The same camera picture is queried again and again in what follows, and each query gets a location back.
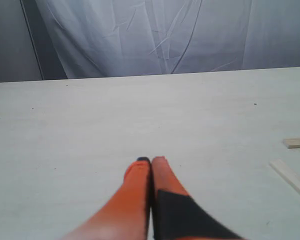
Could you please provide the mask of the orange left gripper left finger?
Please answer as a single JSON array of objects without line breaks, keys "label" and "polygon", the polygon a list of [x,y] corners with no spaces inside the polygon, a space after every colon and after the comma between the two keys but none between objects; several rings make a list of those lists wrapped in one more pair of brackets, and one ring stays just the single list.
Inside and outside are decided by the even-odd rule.
[{"label": "orange left gripper left finger", "polygon": [[90,219],[64,240],[146,240],[151,193],[151,162],[139,157],[126,170],[123,183]]}]

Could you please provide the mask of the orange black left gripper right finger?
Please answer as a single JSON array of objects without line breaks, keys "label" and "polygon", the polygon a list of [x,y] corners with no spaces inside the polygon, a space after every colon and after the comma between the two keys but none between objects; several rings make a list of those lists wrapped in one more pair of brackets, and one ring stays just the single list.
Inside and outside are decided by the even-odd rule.
[{"label": "orange black left gripper right finger", "polygon": [[156,240],[243,239],[195,202],[165,157],[155,157],[151,166],[154,190],[152,221]]}]

